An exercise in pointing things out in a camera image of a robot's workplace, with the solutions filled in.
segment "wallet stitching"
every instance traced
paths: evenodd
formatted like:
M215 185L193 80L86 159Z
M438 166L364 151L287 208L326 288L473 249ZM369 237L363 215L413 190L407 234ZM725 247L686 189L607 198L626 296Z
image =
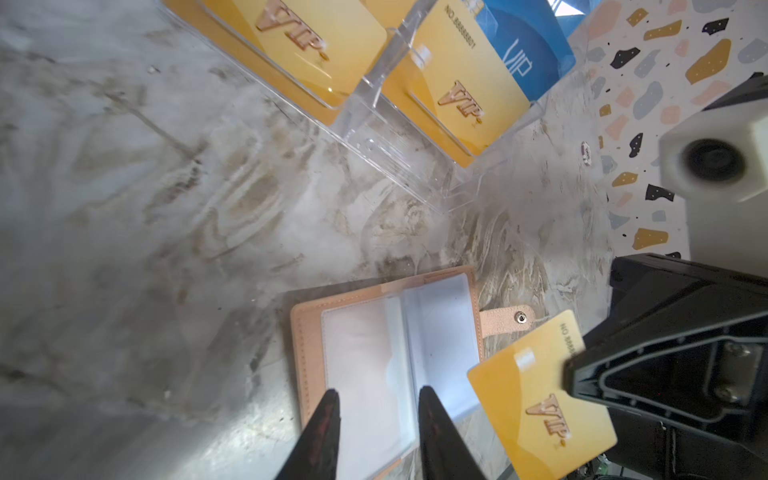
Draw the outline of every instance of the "wallet stitching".
M301 383L303 384L303 387L304 387L304 388L302 388L303 396L305 398L304 405L307 406L310 403L310 382L309 382L309 380L307 379L307 376L306 376L306 356L304 354L304 349L306 347L304 346L304 331L303 331L303 326L302 326L300 321L296 323L296 326L298 327L298 331L299 331L299 344L301 345L301 348L299 349L299 351L300 351L300 355L301 355L301 362L300 362L301 363L301 373L302 373Z
M348 296L346 298L342 298L342 299L339 299L339 300L334 300L332 302L314 303L312 305L308 305L308 306L305 306L305 307L300 307L298 309L298 311L302 312L304 310L317 308L318 306L325 306L325 305L332 305L334 303L346 302L347 300L354 300L355 298L360 298L361 296L364 296L364 295L359 294L359 295L354 295L354 296Z
M485 344L483 342L482 333L480 332L480 307L478 306L477 290L475 289L475 273L465 273L467 280L469 280L469 292L472 298L472 316L475 317L475 335L478 341L478 356L480 361L485 360Z
M323 380L326 384L326 389L328 389L328 349L326 348L326 323L323 322L323 314L325 312L324 310L320 314L320 339L323 344Z

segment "camera lens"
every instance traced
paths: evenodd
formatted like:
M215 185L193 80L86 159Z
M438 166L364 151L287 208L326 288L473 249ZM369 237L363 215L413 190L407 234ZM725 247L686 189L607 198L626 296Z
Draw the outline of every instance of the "camera lens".
M684 158L691 173L710 182L735 180L746 168L741 153L720 140L694 141L686 147Z

